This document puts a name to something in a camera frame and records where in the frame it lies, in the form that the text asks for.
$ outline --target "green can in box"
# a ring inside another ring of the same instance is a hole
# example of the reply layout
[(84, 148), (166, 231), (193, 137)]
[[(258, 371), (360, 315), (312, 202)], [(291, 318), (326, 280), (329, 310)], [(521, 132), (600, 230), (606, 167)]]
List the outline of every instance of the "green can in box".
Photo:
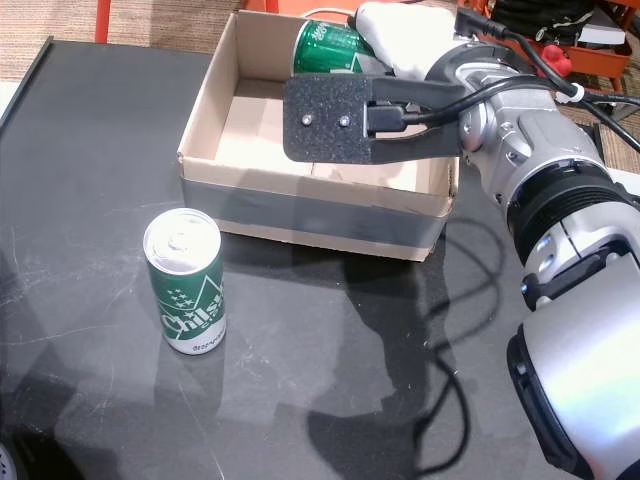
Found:
[(389, 70), (358, 32), (346, 26), (309, 20), (293, 49), (293, 73), (384, 75)]
[(216, 223), (191, 208), (158, 215), (144, 234), (164, 336), (179, 352), (205, 353), (224, 337), (220, 243)]

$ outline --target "red chair leg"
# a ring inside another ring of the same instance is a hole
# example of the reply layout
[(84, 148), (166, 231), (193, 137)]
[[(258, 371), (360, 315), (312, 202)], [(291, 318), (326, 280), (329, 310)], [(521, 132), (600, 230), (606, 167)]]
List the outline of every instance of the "red chair leg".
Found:
[(110, 10), (111, 0), (98, 0), (98, 11), (96, 12), (96, 43), (107, 43)]

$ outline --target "can lid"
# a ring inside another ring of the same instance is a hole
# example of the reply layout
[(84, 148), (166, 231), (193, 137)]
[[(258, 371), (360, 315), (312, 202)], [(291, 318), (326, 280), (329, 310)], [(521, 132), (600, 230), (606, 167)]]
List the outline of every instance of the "can lid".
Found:
[(158, 215), (143, 240), (147, 260), (172, 275), (189, 275), (206, 268), (220, 251), (220, 230), (198, 210), (176, 208)]

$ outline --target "red object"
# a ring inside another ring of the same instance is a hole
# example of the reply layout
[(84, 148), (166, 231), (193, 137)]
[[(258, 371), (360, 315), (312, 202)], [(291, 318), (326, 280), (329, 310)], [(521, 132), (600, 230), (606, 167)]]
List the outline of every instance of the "red object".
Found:
[[(573, 65), (571, 59), (565, 57), (564, 50), (557, 45), (547, 45), (542, 49), (542, 59), (553, 68), (558, 75), (566, 77), (571, 73)], [(536, 69), (538, 75), (544, 77), (544, 73), (539, 68)]]
[(269, 13), (280, 13), (278, 0), (265, 0), (265, 10)]
[(107, 43), (110, 10), (111, 0), (98, 0), (98, 10), (96, 12), (96, 43)]

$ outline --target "box flap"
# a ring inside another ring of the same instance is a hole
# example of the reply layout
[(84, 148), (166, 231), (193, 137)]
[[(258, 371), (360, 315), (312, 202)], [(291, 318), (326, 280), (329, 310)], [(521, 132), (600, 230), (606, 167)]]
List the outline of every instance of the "box flap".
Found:
[(214, 157), (237, 83), (236, 15), (232, 14), (220, 37), (182, 134), (178, 146), (178, 161), (182, 163), (183, 157)]
[(238, 12), (238, 64), (244, 78), (284, 82), (291, 77), (293, 47), (307, 19)]

